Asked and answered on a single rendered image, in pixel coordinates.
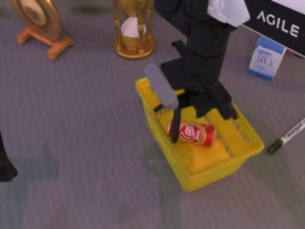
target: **agile logo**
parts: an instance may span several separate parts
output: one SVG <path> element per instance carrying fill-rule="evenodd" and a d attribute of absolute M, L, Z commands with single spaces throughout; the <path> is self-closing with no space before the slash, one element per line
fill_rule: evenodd
<path fill-rule="evenodd" d="M 262 10 L 259 15 L 256 17 L 257 20 L 261 20 L 264 23 L 267 23 L 270 26 L 275 26 L 277 29 L 281 30 L 284 33 L 288 33 L 289 35 L 298 38 L 300 27 L 294 24 L 286 23 L 286 20 L 282 20 L 279 17 L 274 16 L 273 14 L 265 14 Z"/>

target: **red object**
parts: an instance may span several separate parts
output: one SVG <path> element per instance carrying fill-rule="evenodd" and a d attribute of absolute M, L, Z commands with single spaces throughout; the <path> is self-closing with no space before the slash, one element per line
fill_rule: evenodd
<path fill-rule="evenodd" d="M 173 122 L 169 124 L 168 135 L 172 135 Z M 210 148 L 213 145 L 216 128 L 213 125 L 195 124 L 181 121 L 179 128 L 179 139 L 195 145 Z"/>

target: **gray table surface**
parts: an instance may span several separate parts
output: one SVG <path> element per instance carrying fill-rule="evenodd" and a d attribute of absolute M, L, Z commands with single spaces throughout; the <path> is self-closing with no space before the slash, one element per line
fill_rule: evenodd
<path fill-rule="evenodd" d="M 155 53 L 127 61 L 112 50 L 111 16 L 64 23 L 75 46 L 51 62 L 46 46 L 16 43 L 17 19 L 0 20 L 0 129 L 19 170 L 0 184 L 0 229 L 305 228 L 305 132 L 185 193 L 135 90 L 144 65 L 178 57 L 170 43 L 184 37 L 155 18 Z M 305 62 L 286 55 L 272 82 L 250 75 L 257 38 L 232 34 L 221 81 L 268 145 L 305 115 Z"/>

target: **soda can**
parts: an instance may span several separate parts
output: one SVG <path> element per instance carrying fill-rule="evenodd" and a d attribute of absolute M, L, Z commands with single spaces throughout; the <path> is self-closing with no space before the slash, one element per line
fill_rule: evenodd
<path fill-rule="evenodd" d="M 168 135 L 172 135 L 173 122 L 168 127 Z M 216 136 L 216 128 L 208 124 L 195 124 L 186 121 L 180 122 L 179 139 L 181 141 L 210 148 Z"/>

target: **white marker body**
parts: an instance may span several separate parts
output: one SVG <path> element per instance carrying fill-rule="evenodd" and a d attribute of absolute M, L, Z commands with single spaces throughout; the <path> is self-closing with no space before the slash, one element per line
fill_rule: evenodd
<path fill-rule="evenodd" d="M 283 141 L 283 145 L 289 142 L 294 136 L 300 133 L 305 128 L 305 119 L 295 125 L 290 131 L 288 131 L 281 140 Z"/>

